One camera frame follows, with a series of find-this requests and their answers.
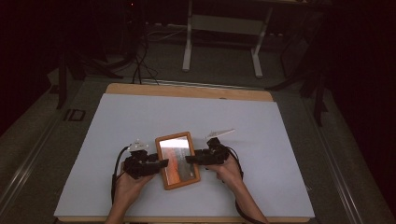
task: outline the human hand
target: human hand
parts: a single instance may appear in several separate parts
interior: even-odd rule
[[[114,195],[114,203],[121,207],[128,209],[140,194],[141,189],[154,177],[155,175],[141,176],[138,179],[133,179],[127,173],[121,173],[116,183],[116,192]]]
[[[207,169],[215,171],[217,178],[222,180],[232,191],[243,184],[239,165],[233,156],[221,165],[207,165]]]

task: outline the forearm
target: forearm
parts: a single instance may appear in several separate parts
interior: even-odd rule
[[[108,214],[106,224],[121,224],[127,209],[125,205],[114,204]]]
[[[238,203],[243,213],[245,213],[248,217],[251,217],[263,223],[269,223],[265,215],[260,210],[259,206],[254,202],[254,199],[250,195],[248,188],[244,184],[244,182],[239,181],[233,183],[232,191],[235,196],[236,202]]]

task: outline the table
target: table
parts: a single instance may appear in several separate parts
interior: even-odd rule
[[[330,2],[326,0],[314,0],[312,1],[312,3],[296,0],[259,0],[256,2],[268,4],[268,9],[266,10],[265,17],[262,21],[194,14],[192,12],[192,0],[189,0],[187,19],[187,41],[184,51],[182,70],[185,72],[190,71],[192,51],[191,34],[193,29],[242,35],[256,35],[258,37],[257,44],[254,48],[250,50],[250,53],[253,61],[255,76],[257,78],[261,78],[262,67],[259,59],[259,52],[260,48],[262,47],[262,41],[265,37],[268,23],[274,10],[274,5],[287,4],[302,7],[317,7],[322,4],[326,6],[330,4]]]
[[[116,158],[136,138],[154,153],[155,137],[183,130],[191,132],[195,148],[204,148],[206,135],[228,127],[235,132],[219,140],[238,153],[244,181],[270,222],[306,222],[313,217],[269,92],[129,84],[108,86],[54,215],[63,222],[104,221],[111,206],[110,179]],[[227,187],[203,167],[200,173],[200,182],[172,190],[164,190],[161,176],[156,175],[125,221],[242,222]]]

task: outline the white paper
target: white paper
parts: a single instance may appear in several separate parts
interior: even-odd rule
[[[313,217],[314,212],[283,120],[274,102],[104,94],[64,186],[56,217],[107,216],[111,175],[120,151],[136,139],[156,153],[155,138],[190,132],[195,149],[207,148],[212,130],[240,159],[244,181],[268,217]],[[128,156],[125,152],[122,161]],[[200,168],[201,181],[164,190],[156,175],[127,212],[133,217],[239,217],[234,197]]]

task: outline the wooden table edge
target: wooden table edge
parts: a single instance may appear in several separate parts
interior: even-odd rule
[[[62,222],[105,222],[106,217],[57,217]],[[305,223],[311,217],[267,217],[270,223]],[[241,217],[125,217],[124,222],[143,223],[243,223]]]
[[[208,87],[158,86],[112,83],[107,86],[106,93],[266,102],[274,101],[271,93],[268,91],[246,91]]]

